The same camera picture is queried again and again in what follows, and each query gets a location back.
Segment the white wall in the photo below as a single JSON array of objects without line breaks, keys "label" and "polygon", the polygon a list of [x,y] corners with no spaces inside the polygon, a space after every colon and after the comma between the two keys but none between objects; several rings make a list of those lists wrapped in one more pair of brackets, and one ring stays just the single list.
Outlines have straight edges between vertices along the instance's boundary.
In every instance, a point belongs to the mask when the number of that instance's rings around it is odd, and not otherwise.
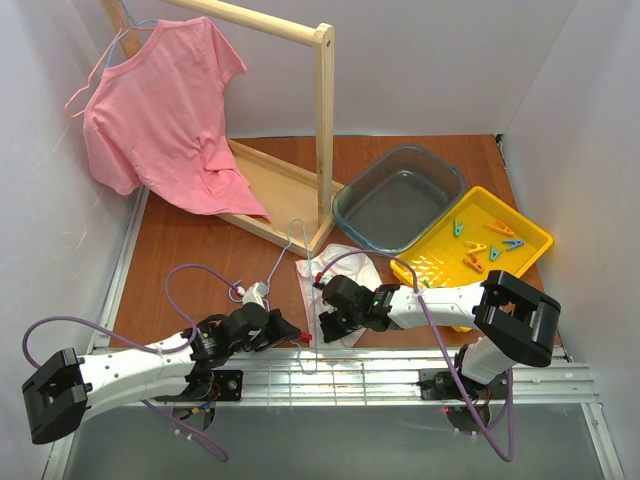
[{"label": "white wall", "polygon": [[[113,33],[98,0],[73,0],[99,48]],[[126,0],[136,19],[198,14]],[[336,27],[339,134],[504,132],[575,0],[232,0]],[[230,136],[311,134],[311,49],[217,22],[249,66],[227,89]]]},{"label": "white wall", "polygon": [[[31,444],[20,388],[33,368],[22,334],[55,313],[96,318],[131,199],[90,179],[82,119],[63,111],[98,58],[69,0],[4,1],[0,32],[0,478],[31,480],[50,445]],[[86,349],[86,331],[43,330],[31,342],[40,361]]]},{"label": "white wall", "polygon": [[640,2],[580,0],[506,134],[562,337],[589,362],[627,478],[640,478]]}]

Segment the wooden tabletop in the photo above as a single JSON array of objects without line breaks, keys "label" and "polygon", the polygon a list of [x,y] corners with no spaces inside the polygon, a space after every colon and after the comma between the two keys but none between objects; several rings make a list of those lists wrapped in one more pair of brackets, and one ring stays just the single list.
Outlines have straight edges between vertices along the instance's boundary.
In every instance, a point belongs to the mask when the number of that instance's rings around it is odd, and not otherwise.
[{"label": "wooden tabletop", "polygon": [[[282,160],[315,169],[315,138],[259,138],[239,140]],[[437,137],[336,137],[333,178],[343,184],[391,148],[402,144],[422,145],[467,177],[469,187],[480,185],[514,208],[516,202],[502,156],[491,135]],[[338,227],[326,244],[353,245]],[[118,310],[115,331],[136,342],[151,343],[166,338],[188,325],[172,309],[164,295],[164,280],[176,266],[203,263],[219,270],[232,281],[242,279],[247,287],[266,280],[281,248],[232,226],[215,216],[199,216],[180,210],[151,193],[146,205],[135,251]],[[308,330],[293,263],[300,257],[287,253],[272,280],[269,301],[292,324]],[[374,259],[383,282],[397,283],[387,260]],[[542,289],[536,267],[523,280]],[[195,269],[178,272],[171,293],[182,309],[196,321],[215,314],[227,314],[237,304],[227,296],[227,287],[212,275]],[[473,342],[477,332],[456,333],[441,328],[447,344]],[[112,346],[123,346],[114,341]],[[408,331],[367,331],[356,344],[363,348],[435,347],[429,327]]]}]

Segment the clothes hanger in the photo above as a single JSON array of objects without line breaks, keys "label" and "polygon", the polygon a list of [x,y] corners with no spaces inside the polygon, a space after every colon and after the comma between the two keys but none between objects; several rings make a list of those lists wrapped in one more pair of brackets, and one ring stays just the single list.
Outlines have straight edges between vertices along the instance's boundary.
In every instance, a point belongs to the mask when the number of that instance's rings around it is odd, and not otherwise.
[{"label": "clothes hanger", "polygon": [[146,25],[147,23],[152,23],[152,22],[156,22],[156,23],[158,22],[157,18],[149,18],[147,20],[143,20],[140,23],[136,22],[131,16],[131,14],[129,13],[127,6],[124,4],[124,0],[119,0],[119,1],[120,1],[120,5],[122,5],[122,10],[124,10],[124,14],[127,16],[127,20],[131,22],[132,25],[127,25],[127,29],[123,33],[116,35],[116,41],[110,46],[111,51],[109,52],[109,56],[107,57],[107,62],[105,63],[105,67],[107,68],[111,64],[111,57],[113,55],[113,51],[116,49],[116,45],[118,44],[118,42],[122,37],[124,37],[127,33],[129,33],[131,29],[153,31],[154,30],[153,28],[142,28],[142,25]]},{"label": "clothes hanger", "polygon": [[122,19],[120,19],[120,28],[118,30],[118,33],[116,33],[116,36],[113,38],[113,40],[109,44],[109,47],[107,47],[105,52],[102,54],[102,56],[100,57],[100,60],[98,60],[98,63],[96,64],[96,66],[93,67],[93,70],[91,70],[91,73],[89,74],[89,78],[87,79],[87,85],[82,87],[82,88],[80,88],[80,89],[78,89],[78,91],[76,91],[76,93],[74,93],[71,96],[71,98],[69,99],[69,101],[64,105],[64,111],[71,118],[76,118],[76,117],[79,117],[80,115],[82,115],[84,113],[84,109],[80,110],[78,113],[73,113],[72,114],[72,113],[69,113],[69,105],[71,105],[71,102],[73,102],[78,95],[80,95],[82,92],[84,92],[84,91],[88,90],[89,88],[91,88],[91,79],[93,78],[95,73],[98,71],[98,67],[100,67],[102,62],[104,62],[105,57],[107,58],[105,66],[106,67],[109,66],[109,62],[111,61],[111,56],[113,55],[113,51],[115,50],[115,47],[118,44],[118,42],[127,33],[129,33],[131,30],[149,30],[149,31],[153,31],[154,30],[153,28],[145,28],[145,27],[141,27],[141,25],[144,25],[144,24],[150,23],[150,22],[157,22],[158,21],[157,19],[148,19],[148,20],[144,20],[144,21],[142,21],[140,23],[136,23],[136,21],[133,19],[133,17],[129,14],[129,10],[127,10],[127,6],[124,4],[123,0],[118,0],[118,1],[122,5],[122,9],[124,10],[125,15],[127,16],[127,20],[129,22],[131,22],[133,25],[129,25],[127,22],[124,22],[124,21],[122,21]]}]

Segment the wooden clothes rack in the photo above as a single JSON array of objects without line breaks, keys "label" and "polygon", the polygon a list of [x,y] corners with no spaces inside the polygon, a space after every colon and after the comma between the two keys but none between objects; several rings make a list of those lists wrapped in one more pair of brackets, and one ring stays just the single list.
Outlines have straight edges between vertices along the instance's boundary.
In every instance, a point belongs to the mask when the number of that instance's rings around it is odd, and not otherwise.
[{"label": "wooden clothes rack", "polygon": [[[307,45],[313,49],[316,103],[316,173],[229,140],[238,168],[251,183],[251,190],[272,217],[271,223],[248,215],[223,214],[224,220],[272,243],[289,243],[287,231],[294,218],[305,223],[309,249],[315,256],[335,221],[331,200],[342,188],[332,181],[333,173],[333,88],[334,32],[331,25],[317,28],[299,25],[263,13],[217,0],[164,0],[190,10],[226,20],[269,35]],[[113,28],[126,23],[126,15],[117,0],[100,0]],[[131,30],[120,41],[124,54],[131,58],[140,50],[140,39]],[[291,229],[290,250],[306,256],[302,229]]]}]

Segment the blue clothespin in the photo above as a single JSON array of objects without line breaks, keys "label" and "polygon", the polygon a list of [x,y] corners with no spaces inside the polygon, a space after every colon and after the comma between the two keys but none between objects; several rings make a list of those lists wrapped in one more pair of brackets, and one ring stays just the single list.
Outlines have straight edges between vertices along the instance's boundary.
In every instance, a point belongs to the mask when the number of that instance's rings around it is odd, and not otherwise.
[{"label": "blue clothespin", "polygon": [[498,250],[496,247],[491,245],[491,251],[489,252],[489,260],[491,260],[492,262],[495,262],[496,258],[498,258],[498,255],[500,255],[501,253],[502,253],[502,250]]},{"label": "blue clothespin", "polygon": [[524,240],[503,240],[502,243],[511,245],[509,248],[507,248],[507,251],[509,251],[524,245]]},{"label": "blue clothespin", "polygon": [[462,233],[462,229],[464,228],[464,222],[458,225],[458,220],[453,221],[453,236],[458,238]]}]

